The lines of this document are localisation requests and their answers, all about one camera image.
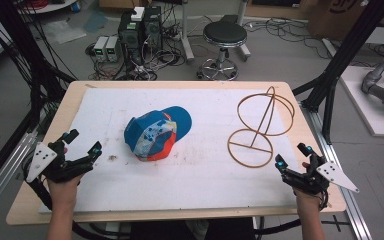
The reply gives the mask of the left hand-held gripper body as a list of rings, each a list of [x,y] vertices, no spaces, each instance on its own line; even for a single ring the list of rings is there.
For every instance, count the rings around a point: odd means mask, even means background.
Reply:
[[[26,181],[32,183],[40,175],[44,175],[55,183],[61,183],[91,171],[94,164],[94,148],[91,148],[84,157],[67,160],[65,158],[67,144],[66,140],[49,144],[39,142],[34,150]]]

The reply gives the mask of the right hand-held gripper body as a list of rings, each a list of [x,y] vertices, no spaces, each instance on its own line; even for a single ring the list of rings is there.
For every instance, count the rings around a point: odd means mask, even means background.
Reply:
[[[326,191],[330,183],[337,186],[342,185],[351,190],[357,190],[357,193],[359,192],[359,188],[348,178],[343,170],[340,170],[335,164],[329,163],[324,157],[320,156],[310,160],[305,173],[299,173],[290,169],[290,172],[282,174],[282,181],[293,188],[311,195]]]

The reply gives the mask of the brown wire hat stand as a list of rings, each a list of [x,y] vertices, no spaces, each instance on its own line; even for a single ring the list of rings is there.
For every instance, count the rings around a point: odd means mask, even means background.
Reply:
[[[247,168],[268,165],[275,153],[271,139],[292,129],[295,113],[292,102],[278,94],[274,86],[243,97],[236,107],[243,128],[228,137],[230,157]]]

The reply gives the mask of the blue and orange cap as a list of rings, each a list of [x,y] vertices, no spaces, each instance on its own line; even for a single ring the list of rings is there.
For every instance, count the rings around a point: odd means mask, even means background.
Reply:
[[[172,147],[191,129],[192,118],[180,106],[154,110],[133,117],[124,131],[124,140],[140,161],[157,161],[169,156]]]

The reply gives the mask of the person's right hand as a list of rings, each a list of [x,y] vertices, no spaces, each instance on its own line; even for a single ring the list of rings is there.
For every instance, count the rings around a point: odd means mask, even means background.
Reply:
[[[297,207],[303,211],[317,212],[320,207],[320,197],[318,195],[309,195],[300,190],[295,189]]]

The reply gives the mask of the person's left hand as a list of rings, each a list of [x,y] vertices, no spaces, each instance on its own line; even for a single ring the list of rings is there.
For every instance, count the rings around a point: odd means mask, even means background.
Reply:
[[[48,181],[54,207],[74,206],[76,204],[77,186],[80,184],[81,178],[82,175],[62,183]]]

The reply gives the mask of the white floor board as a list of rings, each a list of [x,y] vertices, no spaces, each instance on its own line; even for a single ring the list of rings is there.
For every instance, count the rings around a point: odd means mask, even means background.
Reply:
[[[378,98],[361,90],[363,78],[370,71],[371,67],[349,66],[343,72],[341,81],[370,133],[384,137],[384,105]]]

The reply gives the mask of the white table mat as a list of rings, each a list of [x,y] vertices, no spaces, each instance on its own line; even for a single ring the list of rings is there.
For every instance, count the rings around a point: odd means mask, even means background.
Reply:
[[[271,139],[273,159],[247,168],[229,155],[227,140],[243,125],[238,102],[260,93],[252,89],[90,88],[71,124],[78,137],[69,145],[70,160],[85,156],[99,141],[102,154],[81,180],[79,213],[191,210],[234,207],[283,207],[295,203],[275,167],[277,154],[292,169],[299,164],[290,143],[292,129]],[[191,130],[162,160],[142,162],[129,149],[124,130],[129,120],[152,110],[181,106],[192,118]]]

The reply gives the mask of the grey power supply unit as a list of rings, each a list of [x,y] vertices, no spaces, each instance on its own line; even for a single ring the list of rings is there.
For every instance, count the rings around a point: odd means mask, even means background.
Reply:
[[[120,57],[120,46],[116,36],[110,36],[106,43],[106,53],[109,62],[117,62]]]
[[[100,36],[93,47],[95,57],[99,62],[106,62],[108,60],[107,53],[106,53],[107,41],[108,41],[107,36]]]

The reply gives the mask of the person's dark clothing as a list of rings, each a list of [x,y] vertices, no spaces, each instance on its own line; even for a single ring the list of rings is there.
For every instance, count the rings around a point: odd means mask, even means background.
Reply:
[[[130,240],[255,240],[251,218],[134,222]]]

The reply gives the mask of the black computer tower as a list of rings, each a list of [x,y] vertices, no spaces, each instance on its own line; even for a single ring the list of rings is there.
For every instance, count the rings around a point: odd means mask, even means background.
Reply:
[[[162,48],[161,41],[161,7],[148,6],[144,12],[144,27],[146,42],[148,47],[153,51],[158,51]]]
[[[126,59],[142,65],[141,47],[144,40],[143,24],[133,21],[131,12],[124,12],[118,27],[118,35]]]

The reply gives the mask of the brown cardboard box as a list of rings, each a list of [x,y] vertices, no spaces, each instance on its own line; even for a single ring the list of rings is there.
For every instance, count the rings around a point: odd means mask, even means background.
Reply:
[[[317,0],[310,8],[307,29],[315,38],[342,41],[372,2],[384,0]]]

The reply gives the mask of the small white box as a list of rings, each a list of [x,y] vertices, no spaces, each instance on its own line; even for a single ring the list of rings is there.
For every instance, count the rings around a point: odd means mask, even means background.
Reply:
[[[135,7],[131,14],[131,20],[135,22],[140,22],[144,17],[144,13],[145,13],[144,7]]]

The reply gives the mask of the black round stool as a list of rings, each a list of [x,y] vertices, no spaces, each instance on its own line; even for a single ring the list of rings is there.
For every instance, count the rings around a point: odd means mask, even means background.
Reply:
[[[237,65],[229,59],[229,49],[244,45],[247,40],[246,30],[232,22],[216,21],[203,29],[206,42],[219,48],[218,57],[207,59],[197,71],[199,79],[231,81],[239,75]]]

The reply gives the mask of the white table leg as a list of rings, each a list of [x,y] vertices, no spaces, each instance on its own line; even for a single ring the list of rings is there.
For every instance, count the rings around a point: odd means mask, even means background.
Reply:
[[[186,62],[191,64],[194,60],[194,54],[188,39],[188,0],[181,0],[182,7],[182,31],[181,31],[181,43],[184,49]]]

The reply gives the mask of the aluminium rail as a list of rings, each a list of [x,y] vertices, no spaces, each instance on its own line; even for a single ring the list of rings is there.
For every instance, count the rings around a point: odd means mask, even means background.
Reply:
[[[342,170],[342,166],[334,150],[334,147],[328,143],[328,141],[322,134],[323,120],[319,116],[319,113],[311,112],[310,110],[306,109],[302,103],[300,103],[299,106],[304,117],[307,120],[310,129],[313,132],[313,135],[317,141],[321,153],[327,158],[329,163],[335,164],[340,170]],[[360,211],[360,208],[354,196],[354,194],[357,193],[357,190],[351,190],[350,188],[344,187],[342,185],[338,185],[338,189],[345,202],[345,213],[348,218],[348,221],[350,222],[353,236],[355,237],[355,239],[373,240],[366,224],[366,221],[364,220],[364,217]]]
[[[9,155],[4,158],[3,166],[0,168],[0,195],[36,141],[37,133],[25,133],[15,146],[10,148]]]

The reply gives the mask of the black metal frame post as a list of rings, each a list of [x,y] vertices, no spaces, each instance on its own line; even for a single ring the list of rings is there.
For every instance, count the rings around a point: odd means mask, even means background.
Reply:
[[[336,85],[342,73],[366,43],[383,17],[384,0],[369,0],[368,5],[343,40],[325,70],[317,78],[293,90],[294,96],[310,90],[310,94],[302,102],[303,107],[309,112],[317,112],[322,101],[325,101],[321,133],[329,145],[332,144],[331,123]]]
[[[30,89],[30,110],[0,150],[0,170],[22,136],[39,124],[42,108],[62,101],[63,83],[77,80],[46,59],[26,24],[26,15],[20,13],[19,2],[0,0],[0,45]]]

